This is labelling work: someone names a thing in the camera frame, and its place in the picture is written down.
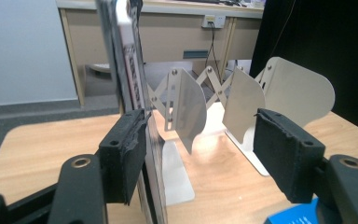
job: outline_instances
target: black curtain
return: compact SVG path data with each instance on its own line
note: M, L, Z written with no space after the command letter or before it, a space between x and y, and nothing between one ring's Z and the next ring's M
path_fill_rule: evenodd
M250 75L273 56L327 77L333 111L358 126L358 1L267 0Z

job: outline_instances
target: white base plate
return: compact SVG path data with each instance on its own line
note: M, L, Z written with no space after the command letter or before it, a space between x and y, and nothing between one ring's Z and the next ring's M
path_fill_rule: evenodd
M166 141L162 149L162 178L167 206L194 200L193 187L173 141Z
M231 139L231 141L240 149L242 154L248 159L248 161L254 166L254 168L261 175L268 176L269 172L266 170L261 161L257 158L253 152L253 142L255 137L255 127L249 128L245 136L243 137L243 144L238 142L238 140L231 134L229 130L226 130L226 135Z

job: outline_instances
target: power outlet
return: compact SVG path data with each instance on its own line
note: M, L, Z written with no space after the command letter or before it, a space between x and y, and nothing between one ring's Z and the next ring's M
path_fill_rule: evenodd
M212 28L212 25L208 22L213 22L214 28L223 28L225 27L226 16L205 15L201 27Z

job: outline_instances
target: gray floor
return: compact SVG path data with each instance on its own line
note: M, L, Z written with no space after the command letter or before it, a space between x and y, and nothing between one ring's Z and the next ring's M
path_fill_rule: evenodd
M239 61L238 65L249 71L250 61ZM227 76L234 66L234 61L228 63ZM150 87L155 89L172 67L183 67L196 76L191 71L192 63L146 63L145 74ZM89 72L84 106L80 106L78 101L0 106L0 146L7 132L20 125L118 113L117 98L112 91L112 85L108 74ZM202 88L207 98L213 94L206 85L202 85Z

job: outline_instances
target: light wood tabletop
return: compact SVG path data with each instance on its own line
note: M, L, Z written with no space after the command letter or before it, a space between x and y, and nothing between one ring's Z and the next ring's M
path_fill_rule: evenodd
M192 155L175 133L175 141L196 198L167 207L169 223L263 223L267 216L293 206L271 177L261 176L225 134L224 109L208 110L204 132L196 137ZM24 125L10 131L0 148L0 193L7 204L55 183L69 158L93 154L119 115ZM358 158L358 127L329 113L305 129L326 145L325 157L346 154ZM108 205L111 223L145 223L137 193L131 206Z

